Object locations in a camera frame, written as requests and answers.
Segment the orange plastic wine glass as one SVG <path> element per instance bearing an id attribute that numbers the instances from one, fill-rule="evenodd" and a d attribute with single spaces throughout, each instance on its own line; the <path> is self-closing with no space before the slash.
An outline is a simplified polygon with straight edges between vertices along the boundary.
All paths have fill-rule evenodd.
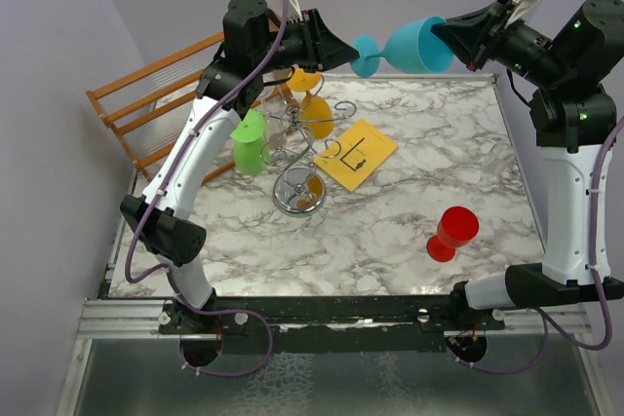
<path id="1" fill-rule="evenodd" d="M 287 81 L 292 92 L 305 93 L 300 102 L 300 122 L 317 140 L 328 137 L 334 128 L 330 106 L 319 96 L 323 84 L 324 78 L 320 72 L 306 72 L 301 68 L 297 68 Z"/>

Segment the red plastic wine glass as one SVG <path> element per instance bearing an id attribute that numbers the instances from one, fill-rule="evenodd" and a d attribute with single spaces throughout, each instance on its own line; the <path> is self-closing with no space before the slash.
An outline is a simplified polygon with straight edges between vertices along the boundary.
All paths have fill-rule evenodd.
<path id="1" fill-rule="evenodd" d="M 470 243 L 479 231 L 480 222 L 472 210 L 461 206 L 450 207 L 443 213 L 436 234 L 427 241 L 427 253 L 437 262 L 449 262 L 456 251 Z"/>

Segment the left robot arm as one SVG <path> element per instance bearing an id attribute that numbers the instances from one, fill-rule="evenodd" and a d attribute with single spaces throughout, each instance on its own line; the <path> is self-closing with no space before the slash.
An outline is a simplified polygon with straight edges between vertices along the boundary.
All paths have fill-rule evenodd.
<path id="1" fill-rule="evenodd" d="M 265 0 L 231 0 L 222 28 L 219 52 L 200 75 L 171 153 L 141 195 L 125 196 L 120 206 L 133 231 L 131 244 L 143 244 L 156 256 L 156 267 L 166 271 L 176 299 L 185 303 L 181 320 L 197 333 L 214 324 L 208 302 L 215 290 L 200 260 L 207 232 L 189 217 L 215 157 L 263 90 L 264 74 L 291 66 L 327 71 L 359 56 L 316 9 L 287 19 Z"/>

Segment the chrome wine glass rack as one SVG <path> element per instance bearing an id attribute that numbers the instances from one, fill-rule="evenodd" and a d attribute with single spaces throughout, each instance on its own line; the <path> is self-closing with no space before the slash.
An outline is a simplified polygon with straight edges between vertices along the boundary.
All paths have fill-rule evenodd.
<path id="1" fill-rule="evenodd" d="M 272 188 L 275 207 L 287 216 L 304 218 L 318 212 L 326 200 L 326 184 L 318 174 L 314 159 L 328 150 L 337 138 L 331 133 L 328 137 L 317 140 L 300 122 L 300 102 L 305 93 L 292 92 L 287 86 L 288 80 L 281 79 L 276 85 L 281 89 L 287 103 L 287 144 L 274 151 L 269 150 L 268 167 L 279 170 Z M 349 100 L 341 100 L 329 106 L 334 126 L 352 118 L 357 111 L 356 104 Z"/>

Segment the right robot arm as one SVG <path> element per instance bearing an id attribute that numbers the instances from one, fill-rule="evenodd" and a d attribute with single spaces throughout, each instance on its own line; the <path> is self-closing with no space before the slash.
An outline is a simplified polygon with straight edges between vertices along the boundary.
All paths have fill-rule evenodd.
<path id="1" fill-rule="evenodd" d="M 545 161 L 548 227 L 544 257 L 502 274 L 456 284 L 449 321 L 469 329 L 484 310 L 618 300 L 601 225 L 616 104 L 603 79 L 623 58 L 622 0 L 585 0 L 553 39 L 513 19 L 518 6 L 497 0 L 432 26 L 471 71 L 492 60 L 536 86 L 528 103 Z"/>

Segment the blue plastic wine glass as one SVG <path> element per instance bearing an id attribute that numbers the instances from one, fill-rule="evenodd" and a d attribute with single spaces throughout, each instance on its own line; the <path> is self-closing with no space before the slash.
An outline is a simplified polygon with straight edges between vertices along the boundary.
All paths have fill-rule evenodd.
<path id="1" fill-rule="evenodd" d="M 453 52 L 433 32 L 443 25 L 441 17 L 429 17 L 407 23 L 397 29 L 380 49 L 369 35 L 357 37 L 352 47 L 359 57 L 350 62 L 352 71 L 361 78 L 374 75 L 384 58 L 394 69 L 408 74 L 446 72 L 454 59 Z"/>

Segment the yellow paper booklet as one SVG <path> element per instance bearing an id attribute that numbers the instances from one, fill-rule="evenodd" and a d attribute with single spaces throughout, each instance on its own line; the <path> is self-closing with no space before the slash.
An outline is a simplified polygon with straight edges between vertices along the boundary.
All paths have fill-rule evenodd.
<path id="1" fill-rule="evenodd" d="M 395 140 L 360 119 L 314 162 L 342 188 L 353 192 L 397 149 Z"/>

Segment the wooden shelf rack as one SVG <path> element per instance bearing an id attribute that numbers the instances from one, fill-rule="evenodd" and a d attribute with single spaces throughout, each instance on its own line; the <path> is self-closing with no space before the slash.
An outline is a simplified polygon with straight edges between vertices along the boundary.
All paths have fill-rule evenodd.
<path id="1" fill-rule="evenodd" d="M 223 34 L 218 32 L 86 96 L 136 172 L 149 181 L 185 125 L 195 89 Z"/>

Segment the green plastic wine glass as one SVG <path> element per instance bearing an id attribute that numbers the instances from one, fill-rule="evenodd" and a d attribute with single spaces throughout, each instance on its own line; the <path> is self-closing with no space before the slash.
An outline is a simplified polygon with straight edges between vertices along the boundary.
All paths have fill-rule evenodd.
<path id="1" fill-rule="evenodd" d="M 254 109 L 248 111 L 232 132 L 231 138 L 235 141 L 233 158 L 240 173 L 258 175 L 267 169 L 270 156 L 264 132 L 264 116 Z"/>

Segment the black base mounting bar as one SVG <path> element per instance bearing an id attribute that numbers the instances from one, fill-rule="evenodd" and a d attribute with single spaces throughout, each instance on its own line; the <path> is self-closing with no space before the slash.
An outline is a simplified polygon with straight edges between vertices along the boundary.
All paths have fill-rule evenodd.
<path id="1" fill-rule="evenodd" d="M 457 295 L 220 296 L 198 314 L 173 299 L 90 301 L 83 332 L 106 338 L 178 339 L 191 361 L 382 351 L 441 353 L 446 338 L 503 329 L 490 311 L 471 312 Z"/>

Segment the clear wine glass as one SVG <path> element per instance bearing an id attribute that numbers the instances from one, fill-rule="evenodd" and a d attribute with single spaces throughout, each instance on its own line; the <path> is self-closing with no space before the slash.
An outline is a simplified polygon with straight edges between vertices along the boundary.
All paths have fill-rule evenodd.
<path id="1" fill-rule="evenodd" d="M 264 90 L 258 97 L 259 105 L 256 108 L 264 116 L 264 137 L 270 151 L 287 144 L 285 130 L 288 119 L 285 117 L 287 103 L 279 87 Z"/>
<path id="2" fill-rule="evenodd" d="M 497 142 L 485 154 L 481 164 L 482 172 L 500 175 L 513 163 L 514 158 L 514 152 L 511 147 Z"/>

